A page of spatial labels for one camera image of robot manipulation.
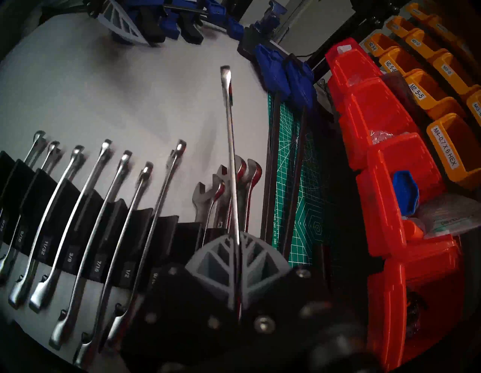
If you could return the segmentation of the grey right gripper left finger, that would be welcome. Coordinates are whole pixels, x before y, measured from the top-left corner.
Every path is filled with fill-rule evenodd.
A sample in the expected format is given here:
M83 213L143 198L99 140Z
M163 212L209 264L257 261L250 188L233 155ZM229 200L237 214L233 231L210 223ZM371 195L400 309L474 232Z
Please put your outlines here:
M149 290L121 342L128 372L240 372L240 329L228 307L228 247L199 250L198 269L170 262Z

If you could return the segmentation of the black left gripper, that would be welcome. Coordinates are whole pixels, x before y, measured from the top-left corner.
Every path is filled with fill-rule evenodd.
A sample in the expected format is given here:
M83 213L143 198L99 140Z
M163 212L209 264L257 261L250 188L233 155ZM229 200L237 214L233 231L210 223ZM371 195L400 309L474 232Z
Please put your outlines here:
M148 41L118 2L85 0L85 6L90 17L97 17L101 25L108 28L125 42L136 45L149 45Z

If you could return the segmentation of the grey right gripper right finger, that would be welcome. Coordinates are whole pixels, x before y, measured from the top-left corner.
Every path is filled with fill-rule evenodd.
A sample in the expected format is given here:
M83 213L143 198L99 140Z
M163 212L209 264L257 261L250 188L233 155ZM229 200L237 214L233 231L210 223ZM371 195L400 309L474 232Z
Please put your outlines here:
M241 232L240 339L336 339L339 305L323 270L290 267L258 237Z

